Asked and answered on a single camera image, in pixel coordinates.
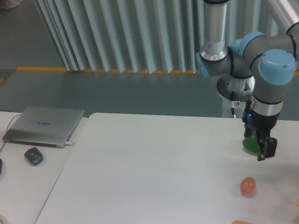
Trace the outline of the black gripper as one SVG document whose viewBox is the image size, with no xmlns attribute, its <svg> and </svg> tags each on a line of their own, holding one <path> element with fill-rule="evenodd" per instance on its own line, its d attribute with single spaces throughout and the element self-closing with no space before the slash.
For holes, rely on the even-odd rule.
<svg viewBox="0 0 299 224">
<path fill-rule="evenodd" d="M 270 137 L 271 129 L 275 127 L 279 114 L 263 116 L 255 112 L 250 105 L 245 107 L 242 121 L 244 122 L 244 137 L 257 137 L 259 153 L 258 161 L 275 156 L 277 139 Z"/>
</svg>

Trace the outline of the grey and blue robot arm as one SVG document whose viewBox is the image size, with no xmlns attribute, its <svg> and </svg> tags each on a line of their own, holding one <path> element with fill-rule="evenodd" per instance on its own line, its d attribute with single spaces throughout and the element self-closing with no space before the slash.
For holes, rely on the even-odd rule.
<svg viewBox="0 0 299 224">
<path fill-rule="evenodd" d="M 295 0 L 264 0 L 284 35 L 268 37 L 251 32 L 226 45 L 228 3 L 203 0 L 204 44 L 196 63 L 205 77 L 220 75 L 216 88 L 232 106 L 244 102 L 243 146 L 258 161 L 276 153 L 271 136 L 288 87 L 299 61 L 299 3 Z"/>
</svg>

